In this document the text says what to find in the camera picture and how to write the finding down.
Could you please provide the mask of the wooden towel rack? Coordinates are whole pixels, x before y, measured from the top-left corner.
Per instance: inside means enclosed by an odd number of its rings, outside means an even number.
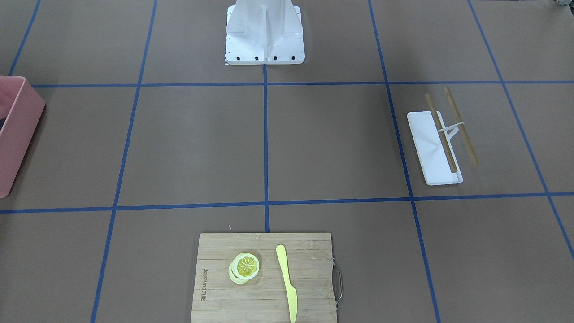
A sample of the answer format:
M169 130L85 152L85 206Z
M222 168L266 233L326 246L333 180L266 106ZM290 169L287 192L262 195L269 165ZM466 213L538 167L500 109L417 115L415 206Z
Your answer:
M457 102L451 92L449 87L444 88L444 92L446 94L447 100L451 106L453 116L455 119L455 123L451 126L444 126L441 123L441 119L439 118L439 111L436 108L436 105L432 99L432 96L427 93L425 94L425 100L429 108L429 112L432 116L433 124L436 128L436 134L439 137L439 143L443 149L447 165L451 171L451 173L456 173L459 168L457 166L457 162L455 161L455 154L450 146L451 138L455 135L460 134L462 137L463 144L465 145L465 149L467 151L468 157L471 160L471 164L475 167L480 165L479 158L476 154L475 147L471 142L470 136L468 135L467 127L465 126L465 121L462 118L462 114L458 108Z

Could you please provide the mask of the white rectangular tray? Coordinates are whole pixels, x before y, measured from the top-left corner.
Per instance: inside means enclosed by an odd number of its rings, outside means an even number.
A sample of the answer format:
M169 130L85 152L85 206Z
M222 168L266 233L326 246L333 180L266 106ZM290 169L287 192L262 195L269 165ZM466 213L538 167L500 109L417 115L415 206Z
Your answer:
M445 126L440 112L439 118ZM456 173L451 173L447 165L431 113L429 111L409 112L407 119L426 184L438 186L463 182L456 155L455 161L459 170Z

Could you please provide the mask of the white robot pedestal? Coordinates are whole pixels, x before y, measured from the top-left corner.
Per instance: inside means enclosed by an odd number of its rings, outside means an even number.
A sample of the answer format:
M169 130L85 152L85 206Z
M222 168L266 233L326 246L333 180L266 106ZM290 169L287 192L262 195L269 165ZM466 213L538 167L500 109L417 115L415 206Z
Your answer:
M226 18L226 64L304 63L301 9L291 0L238 0Z

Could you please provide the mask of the pink plastic bin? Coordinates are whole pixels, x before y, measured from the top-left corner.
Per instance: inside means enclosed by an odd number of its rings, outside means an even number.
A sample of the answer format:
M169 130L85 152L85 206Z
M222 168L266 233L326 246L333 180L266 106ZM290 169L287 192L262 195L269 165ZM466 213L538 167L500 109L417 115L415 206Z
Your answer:
M8 196L45 107L23 76L1 76L0 196Z

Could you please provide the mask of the wooden cutting board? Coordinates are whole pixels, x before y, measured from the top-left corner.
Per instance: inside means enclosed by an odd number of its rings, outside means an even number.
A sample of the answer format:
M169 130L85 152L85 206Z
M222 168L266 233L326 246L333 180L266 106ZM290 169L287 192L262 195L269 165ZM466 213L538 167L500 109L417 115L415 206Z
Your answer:
M197 251L192 323L288 323L285 278L276 247L286 251L288 276L297 292L297 323L336 323L330 233L202 233ZM245 284L229 273L236 256L260 261Z

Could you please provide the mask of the yellow plastic knife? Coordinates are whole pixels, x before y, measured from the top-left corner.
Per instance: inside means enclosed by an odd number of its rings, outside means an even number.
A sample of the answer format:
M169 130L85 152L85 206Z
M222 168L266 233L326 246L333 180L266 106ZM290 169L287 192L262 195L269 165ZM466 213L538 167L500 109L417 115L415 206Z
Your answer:
M283 282L287 293L287 302L289 310L289 321L295 323L299 312L299 298L296 288L291 284L289 274L289 264L287 258L287 250L283 244L277 245L275 253L278 257L279 267L283 276Z

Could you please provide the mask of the yellow lemon slice toy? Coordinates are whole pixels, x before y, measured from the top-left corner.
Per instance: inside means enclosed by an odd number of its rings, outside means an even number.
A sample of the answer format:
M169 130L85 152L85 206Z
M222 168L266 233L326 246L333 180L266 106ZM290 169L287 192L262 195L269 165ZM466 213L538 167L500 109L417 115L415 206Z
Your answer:
M238 254L228 267L228 276L235 284L245 284L254 278L260 270L260 260L253 254Z

